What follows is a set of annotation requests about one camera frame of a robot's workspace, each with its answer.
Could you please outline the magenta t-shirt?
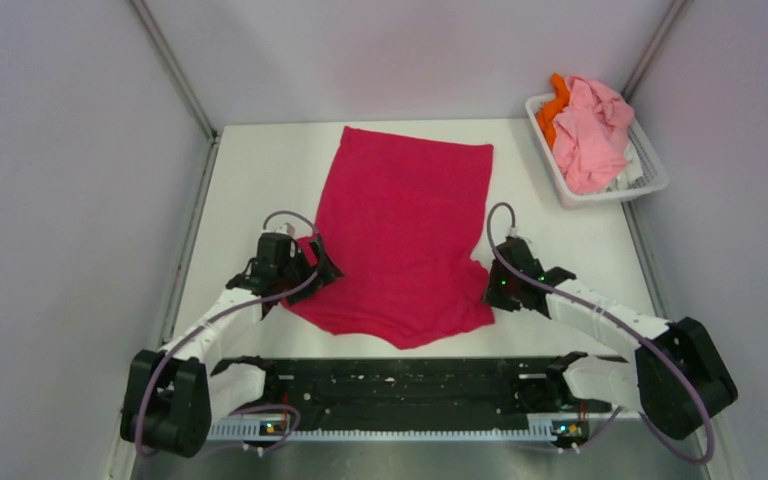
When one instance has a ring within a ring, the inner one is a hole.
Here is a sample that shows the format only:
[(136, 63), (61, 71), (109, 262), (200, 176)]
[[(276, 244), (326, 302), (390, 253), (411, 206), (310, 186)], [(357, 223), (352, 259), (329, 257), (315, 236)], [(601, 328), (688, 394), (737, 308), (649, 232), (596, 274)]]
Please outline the magenta t-shirt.
[(291, 309), (334, 334), (411, 349), (491, 325), (485, 221), (490, 144), (345, 127), (315, 224), (342, 277)]

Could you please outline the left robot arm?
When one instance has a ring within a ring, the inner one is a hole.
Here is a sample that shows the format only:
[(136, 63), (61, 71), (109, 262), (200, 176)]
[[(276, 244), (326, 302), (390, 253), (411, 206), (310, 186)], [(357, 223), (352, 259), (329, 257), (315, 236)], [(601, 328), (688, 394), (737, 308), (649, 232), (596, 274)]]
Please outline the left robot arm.
[(280, 386), (264, 368), (228, 358), (229, 348), (278, 303), (298, 303), (342, 278), (322, 235), (296, 240), (288, 230), (265, 231), (243, 271), (229, 279), (193, 325), (158, 350), (131, 361), (119, 435), (140, 455), (194, 457), (211, 426), (248, 405), (268, 413)]

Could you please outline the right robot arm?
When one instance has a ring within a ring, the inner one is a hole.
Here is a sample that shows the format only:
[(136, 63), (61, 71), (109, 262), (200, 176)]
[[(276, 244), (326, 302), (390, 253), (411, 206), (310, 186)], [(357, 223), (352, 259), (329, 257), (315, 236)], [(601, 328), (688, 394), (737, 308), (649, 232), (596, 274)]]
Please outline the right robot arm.
[(701, 322), (640, 313), (564, 268), (544, 269), (522, 238), (509, 236), (492, 250), (486, 304), (536, 312), (618, 356), (574, 351), (554, 360), (546, 373), (554, 409), (572, 412), (597, 400), (634, 411), (666, 437), (683, 440), (736, 402), (737, 386)]

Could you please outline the light pink t-shirt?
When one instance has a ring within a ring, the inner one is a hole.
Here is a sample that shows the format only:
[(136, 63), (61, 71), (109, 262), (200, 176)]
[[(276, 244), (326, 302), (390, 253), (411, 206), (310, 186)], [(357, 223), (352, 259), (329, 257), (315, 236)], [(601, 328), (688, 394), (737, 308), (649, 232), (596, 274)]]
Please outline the light pink t-shirt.
[(634, 109), (609, 86), (579, 76), (564, 79), (568, 105), (552, 120), (554, 160), (576, 195), (599, 193), (627, 167)]

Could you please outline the orange t-shirt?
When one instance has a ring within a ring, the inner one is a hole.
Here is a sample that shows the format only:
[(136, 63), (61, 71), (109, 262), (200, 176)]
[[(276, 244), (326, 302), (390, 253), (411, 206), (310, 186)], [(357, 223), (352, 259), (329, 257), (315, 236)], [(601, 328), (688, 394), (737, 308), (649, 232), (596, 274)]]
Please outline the orange t-shirt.
[(552, 148), (557, 138), (553, 121), (569, 105), (570, 91), (565, 79), (557, 73), (551, 75), (549, 82), (553, 87), (555, 97), (541, 107), (535, 118), (547, 145)]

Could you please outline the white plastic basket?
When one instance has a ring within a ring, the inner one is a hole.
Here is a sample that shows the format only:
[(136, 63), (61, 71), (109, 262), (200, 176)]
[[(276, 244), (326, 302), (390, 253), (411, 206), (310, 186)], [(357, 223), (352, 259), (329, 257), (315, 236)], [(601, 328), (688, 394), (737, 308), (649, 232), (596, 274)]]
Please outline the white plastic basket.
[(544, 104), (553, 99), (553, 93), (531, 96), (525, 100), (524, 107), (526, 118), (534, 131), (538, 150), (541, 152), (541, 159), (562, 207), (577, 209), (597, 204), (631, 202), (642, 196), (663, 191), (668, 187), (670, 177), (666, 168), (639, 121), (634, 118), (628, 130), (628, 137), (629, 144), (635, 149), (639, 157), (638, 165), (642, 175), (627, 188), (608, 189), (589, 195), (572, 193), (536, 120), (536, 113)]

